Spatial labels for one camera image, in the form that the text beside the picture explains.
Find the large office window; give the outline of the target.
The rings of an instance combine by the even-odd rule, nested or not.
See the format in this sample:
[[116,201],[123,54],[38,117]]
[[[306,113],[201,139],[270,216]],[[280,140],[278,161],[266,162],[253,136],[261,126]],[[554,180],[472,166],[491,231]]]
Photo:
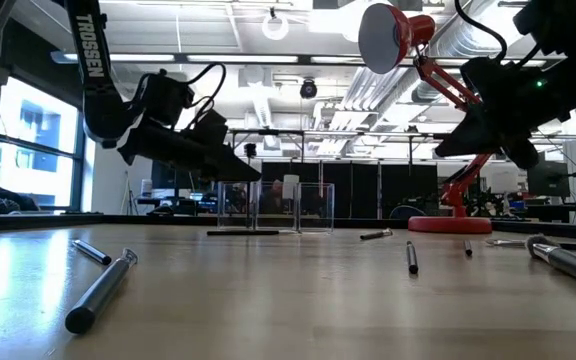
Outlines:
[[0,85],[0,187],[49,210],[81,204],[82,116],[23,81]]

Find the black aluminium table frame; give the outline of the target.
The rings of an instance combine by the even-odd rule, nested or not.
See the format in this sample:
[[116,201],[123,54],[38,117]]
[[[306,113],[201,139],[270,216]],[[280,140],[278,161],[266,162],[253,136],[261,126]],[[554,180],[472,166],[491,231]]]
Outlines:
[[[216,227],[216,217],[153,217],[102,214],[70,215],[0,215],[0,231],[40,228],[72,227],[79,225],[123,224],[123,225],[179,225]],[[406,229],[404,220],[338,219],[335,229]],[[544,235],[576,239],[576,225],[564,223],[518,222],[492,220],[492,229],[500,232]]]

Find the thick grey-handled makeup brush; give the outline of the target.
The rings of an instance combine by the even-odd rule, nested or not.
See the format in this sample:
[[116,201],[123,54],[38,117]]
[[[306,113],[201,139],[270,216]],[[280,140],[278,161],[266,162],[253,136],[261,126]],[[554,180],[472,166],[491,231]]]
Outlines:
[[122,255],[97,278],[69,311],[65,318],[65,328],[73,334],[89,331],[137,262],[138,255],[132,249],[124,248]]

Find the red desk lamp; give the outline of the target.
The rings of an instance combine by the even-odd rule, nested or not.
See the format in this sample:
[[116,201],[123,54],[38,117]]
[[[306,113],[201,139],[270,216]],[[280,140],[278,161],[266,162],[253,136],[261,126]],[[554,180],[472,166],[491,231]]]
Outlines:
[[[481,100],[452,75],[443,70],[435,59],[422,53],[435,33],[435,22],[428,15],[407,17],[393,5],[375,3],[364,11],[358,33],[361,58],[372,72],[385,74],[396,68],[413,50],[412,63],[420,79],[467,111]],[[452,207],[450,216],[413,216],[408,229],[416,232],[447,234],[489,234],[491,220],[472,217],[463,204],[463,193],[479,175],[489,160],[488,154],[477,155],[472,162],[453,174],[444,186],[441,201]]]

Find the short black pen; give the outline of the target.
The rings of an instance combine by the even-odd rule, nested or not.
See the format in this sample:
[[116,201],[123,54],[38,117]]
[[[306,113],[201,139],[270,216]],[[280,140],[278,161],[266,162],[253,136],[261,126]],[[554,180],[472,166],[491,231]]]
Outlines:
[[393,235],[393,231],[389,228],[380,230],[380,231],[376,231],[376,232],[371,232],[371,233],[367,233],[367,234],[362,234],[360,236],[360,240],[361,241],[368,241],[368,240],[374,240],[374,239],[380,239],[380,238],[384,238],[384,237],[389,237]]

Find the clear acrylic brush organizer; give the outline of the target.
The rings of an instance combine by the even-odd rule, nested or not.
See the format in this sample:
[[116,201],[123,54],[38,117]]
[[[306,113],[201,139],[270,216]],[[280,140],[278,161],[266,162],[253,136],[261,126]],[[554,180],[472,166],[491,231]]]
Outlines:
[[333,184],[283,182],[283,200],[278,203],[270,197],[272,182],[219,183],[217,233],[251,236],[334,230]]

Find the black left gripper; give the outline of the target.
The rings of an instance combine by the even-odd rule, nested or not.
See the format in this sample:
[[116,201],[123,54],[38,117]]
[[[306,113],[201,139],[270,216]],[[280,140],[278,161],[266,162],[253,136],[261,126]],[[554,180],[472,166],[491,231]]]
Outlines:
[[204,179],[258,181],[261,178],[261,173],[237,157],[229,146],[196,142],[189,137],[191,130],[177,132],[156,122],[141,122],[129,131],[126,142],[117,151],[128,165],[142,156],[175,168],[199,171]]

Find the black metal rack frame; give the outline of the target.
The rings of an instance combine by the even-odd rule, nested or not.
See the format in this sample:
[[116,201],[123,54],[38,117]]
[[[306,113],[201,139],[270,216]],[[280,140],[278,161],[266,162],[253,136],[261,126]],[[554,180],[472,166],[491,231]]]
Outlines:
[[[307,137],[332,137],[333,139],[354,139],[360,137],[384,137],[389,138],[402,138],[409,145],[409,165],[413,164],[413,149],[412,143],[415,138],[432,139],[434,141],[447,140],[448,133],[426,133],[426,132],[372,132],[372,131],[318,131],[318,130],[291,130],[291,129],[271,129],[271,128],[257,128],[257,129],[241,129],[235,128],[227,131],[227,134],[232,136],[232,141],[235,141],[238,134],[245,134],[246,136],[255,134],[259,136],[286,136],[291,137],[299,136],[301,138],[297,145],[304,151],[305,139]],[[472,160],[467,160],[467,164],[459,171],[455,172],[444,183],[439,203],[442,205],[450,206],[453,210],[453,215],[456,217],[464,217],[467,215],[466,207],[463,204],[463,194],[467,191],[468,187],[479,176],[481,169],[491,158],[491,154],[480,154]]]

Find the black computer monitor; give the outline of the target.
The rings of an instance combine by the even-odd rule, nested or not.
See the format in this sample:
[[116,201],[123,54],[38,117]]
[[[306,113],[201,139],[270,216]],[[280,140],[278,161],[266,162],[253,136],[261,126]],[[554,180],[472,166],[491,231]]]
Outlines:
[[568,168],[565,163],[548,161],[538,154],[538,163],[527,170],[528,192],[534,196],[570,196]]
[[199,178],[196,173],[159,162],[152,164],[151,180],[154,189],[193,190],[199,186]]

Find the silver ventilation duct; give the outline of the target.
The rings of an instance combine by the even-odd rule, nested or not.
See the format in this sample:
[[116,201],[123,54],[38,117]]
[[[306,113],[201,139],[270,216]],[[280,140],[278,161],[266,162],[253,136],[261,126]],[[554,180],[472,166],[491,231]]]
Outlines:
[[[523,57],[534,45],[529,37],[521,35],[513,24],[513,17],[525,5],[520,0],[460,0],[464,12],[473,20],[487,26],[501,35],[507,43],[506,60]],[[501,45],[491,35],[466,23],[459,16],[435,35],[426,54],[433,58],[473,58],[488,56],[494,58],[501,51]],[[400,102],[428,104],[437,101],[441,95],[430,85],[419,79],[416,70],[407,72],[412,83]]]

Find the large Solve powder brush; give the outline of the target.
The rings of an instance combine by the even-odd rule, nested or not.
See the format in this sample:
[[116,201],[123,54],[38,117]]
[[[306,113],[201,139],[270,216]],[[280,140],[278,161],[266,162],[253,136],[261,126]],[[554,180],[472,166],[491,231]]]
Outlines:
[[541,234],[528,237],[525,247],[532,258],[540,259],[576,279],[575,253],[554,244]]

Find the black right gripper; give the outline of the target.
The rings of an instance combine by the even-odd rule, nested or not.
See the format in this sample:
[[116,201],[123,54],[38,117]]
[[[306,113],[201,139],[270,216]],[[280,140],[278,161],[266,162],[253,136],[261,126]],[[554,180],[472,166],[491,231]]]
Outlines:
[[[481,102],[435,148],[438,156],[494,153],[498,151],[494,130],[532,130],[553,119],[570,118],[573,71],[565,62],[542,70],[479,57],[462,66],[462,76]],[[504,154],[520,169],[531,169],[539,162],[531,137],[530,132],[500,136]]]

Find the black partition wall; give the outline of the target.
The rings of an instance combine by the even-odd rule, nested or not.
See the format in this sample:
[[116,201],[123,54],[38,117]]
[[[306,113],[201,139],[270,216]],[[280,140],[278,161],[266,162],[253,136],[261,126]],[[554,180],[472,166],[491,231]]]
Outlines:
[[428,215],[439,212],[439,181],[435,165],[264,162],[262,181],[282,181],[296,175],[299,182],[335,186],[336,219],[385,219],[402,205]]

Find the long ceiling light strip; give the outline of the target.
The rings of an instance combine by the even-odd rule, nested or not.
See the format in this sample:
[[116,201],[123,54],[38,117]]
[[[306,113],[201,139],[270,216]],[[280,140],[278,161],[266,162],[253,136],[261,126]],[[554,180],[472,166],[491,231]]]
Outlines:
[[[52,51],[51,59],[58,64],[74,64],[77,55],[62,51]],[[220,62],[227,65],[300,65],[300,66],[364,66],[359,56],[352,55],[254,55],[254,54],[208,54],[208,53],[114,53],[111,62],[117,63],[150,63],[150,64],[209,64]],[[442,67],[459,67],[470,58],[439,57],[435,61]]]

